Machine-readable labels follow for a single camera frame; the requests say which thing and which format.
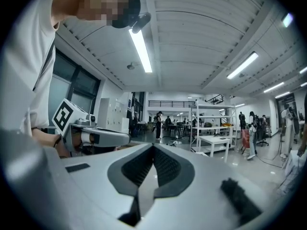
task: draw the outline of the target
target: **table leg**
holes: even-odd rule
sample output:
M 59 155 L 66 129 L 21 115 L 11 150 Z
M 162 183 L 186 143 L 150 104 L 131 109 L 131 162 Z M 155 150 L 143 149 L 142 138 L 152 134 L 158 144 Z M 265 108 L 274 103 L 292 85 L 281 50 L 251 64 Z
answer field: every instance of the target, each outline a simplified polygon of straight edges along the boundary
M 224 157 L 224 162 L 227 162 L 228 150 L 229 150 L 229 142 L 227 142 L 227 144 L 226 144 L 226 153 L 225 153 L 225 157 Z
M 211 152 L 210 152 L 211 158 L 213 158 L 213 151 L 214 151 L 214 143 L 211 144 Z

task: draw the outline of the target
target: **light fixture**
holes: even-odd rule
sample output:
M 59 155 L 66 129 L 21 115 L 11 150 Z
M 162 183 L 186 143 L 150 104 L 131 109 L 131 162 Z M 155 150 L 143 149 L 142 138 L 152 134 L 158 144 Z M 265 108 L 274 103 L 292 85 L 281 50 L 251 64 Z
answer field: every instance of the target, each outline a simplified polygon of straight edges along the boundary
M 267 89 L 267 90 L 265 90 L 265 91 L 263 91 L 263 92 L 264 92 L 264 93 L 267 93 L 267 92 L 269 92 L 269 91 L 271 91 L 271 90 L 273 90 L 273 89 L 276 89 L 276 88 L 282 86 L 283 84 L 284 84 L 284 82 L 281 82 L 280 84 L 277 84 L 277 85 L 275 85 L 275 86 L 273 86 L 273 87 L 271 87 L 271 88 L 269 88 L 269 89 Z
M 133 40 L 134 46 L 139 54 L 140 60 L 142 62 L 143 68 L 146 73 L 152 73 L 152 66 L 150 65 L 146 45 L 144 42 L 144 38 L 142 35 L 142 31 L 140 30 L 138 33 L 133 33 L 132 29 L 129 30 L 130 36 Z
M 307 67 L 305 67 L 303 70 L 301 70 L 299 73 L 303 74 L 305 71 L 307 71 Z
M 288 14 L 285 16 L 285 18 L 283 19 L 283 25 L 284 25 L 285 27 L 288 27 L 288 26 L 291 24 L 292 21 L 293 21 L 293 15 L 290 14 L 290 13 L 288 13 Z
M 283 97 L 283 96 L 285 96 L 285 95 L 288 95 L 290 92 L 286 92 L 286 93 L 283 93 L 283 94 L 281 94 L 281 95 L 277 95 L 275 98 L 276 99 L 278 99 L 279 97 Z
M 245 104 L 236 105 L 236 107 L 243 106 L 243 105 L 245 105 Z
M 248 67 L 258 57 L 259 55 L 256 52 L 253 52 L 236 70 L 230 73 L 227 76 L 227 78 L 233 79 L 236 75 L 238 75 L 241 71 L 243 71 L 246 67 Z

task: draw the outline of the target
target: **robotic device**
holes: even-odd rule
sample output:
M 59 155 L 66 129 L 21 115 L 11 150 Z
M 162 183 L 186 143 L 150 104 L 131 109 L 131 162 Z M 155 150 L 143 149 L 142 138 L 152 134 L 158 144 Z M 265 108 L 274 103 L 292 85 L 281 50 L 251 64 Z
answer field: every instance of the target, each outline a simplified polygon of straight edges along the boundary
M 72 154 L 80 151 L 84 154 L 104 153 L 130 142 L 128 134 L 98 128 L 94 115 L 86 113 L 67 99 L 59 105 L 52 122 L 62 135 L 66 149 Z M 81 133 L 82 140 L 79 148 L 72 144 L 72 136 L 77 132 Z M 94 142 L 90 141 L 90 135 L 94 137 Z
M 257 209 L 248 219 L 270 202 L 257 185 L 222 161 L 179 148 L 141 144 L 61 160 L 55 149 L 42 148 L 23 134 L 0 130 L 0 139 L 6 148 L 0 150 L 0 163 L 8 185 L 27 212 L 48 229 L 232 230 L 241 225 L 242 216 L 231 198 L 240 192 L 232 192 L 233 186 L 220 188 L 228 178 Z M 153 165 L 159 187 L 141 219 L 139 187 Z

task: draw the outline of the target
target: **shiny floor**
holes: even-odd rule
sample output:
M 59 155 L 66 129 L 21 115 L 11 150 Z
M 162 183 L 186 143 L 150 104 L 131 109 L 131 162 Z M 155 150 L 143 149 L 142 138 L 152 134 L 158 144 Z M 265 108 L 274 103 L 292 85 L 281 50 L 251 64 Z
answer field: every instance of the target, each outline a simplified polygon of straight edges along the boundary
M 184 137 L 179 140 L 172 140 L 171 138 L 164 137 L 168 136 L 168 134 L 162 130 L 161 137 L 164 138 L 161 140 L 156 140 L 155 134 L 155 132 L 148 131 L 145 134 L 138 135 L 137 138 L 132 138 L 132 141 L 168 145 L 174 143 L 178 148 L 189 150 L 189 137 Z M 254 157 L 248 161 L 247 157 L 249 156 L 249 149 L 246 149 L 244 154 L 242 154 L 242 139 L 238 139 L 236 148 L 230 150 L 228 153 L 227 164 L 238 173 L 242 174 L 253 183 L 258 185 L 260 188 L 262 188 L 263 191 L 270 195 L 273 203 L 275 202 L 277 196 L 276 190 L 285 179 L 284 170 L 282 169 L 284 161 L 279 156 L 278 152 L 280 135 L 276 134 L 272 138 L 266 139 L 266 141 L 269 143 L 269 145 L 267 146 L 266 144 L 263 144 L 262 147 L 261 144 L 259 144 L 257 146 L 257 157 Z M 298 146 L 299 144 L 294 144 L 293 149 L 297 150 Z M 214 153 L 214 157 L 223 159 L 224 154 L 224 151 L 216 152 Z M 152 195 L 157 187 L 157 173 L 155 168 L 152 167 L 139 190 L 139 201 L 142 217 L 145 216 L 146 212 L 153 204 L 154 201 Z

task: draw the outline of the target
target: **glass pane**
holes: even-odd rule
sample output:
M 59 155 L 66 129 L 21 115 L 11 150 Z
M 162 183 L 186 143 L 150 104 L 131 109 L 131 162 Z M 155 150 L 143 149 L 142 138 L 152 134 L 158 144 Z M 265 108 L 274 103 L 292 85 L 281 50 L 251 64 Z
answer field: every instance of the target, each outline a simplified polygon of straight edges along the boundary
M 82 110 L 87 113 L 90 113 L 91 106 L 92 106 L 92 99 L 85 97 L 83 95 L 79 95 L 77 93 L 73 93 L 71 97 L 71 102 L 76 104 Z
M 75 72 L 75 66 L 65 60 L 59 54 L 56 55 L 56 61 L 54 62 L 53 74 L 71 81 L 72 75 Z
M 87 75 L 85 75 L 83 72 L 80 71 L 77 77 L 77 81 L 76 81 L 77 88 L 94 94 L 95 85 L 96 85 L 95 79 L 88 77 Z
M 52 117 L 59 107 L 59 104 L 67 97 L 70 86 L 70 83 L 52 76 L 48 101 L 49 126 L 54 126 L 51 121 Z

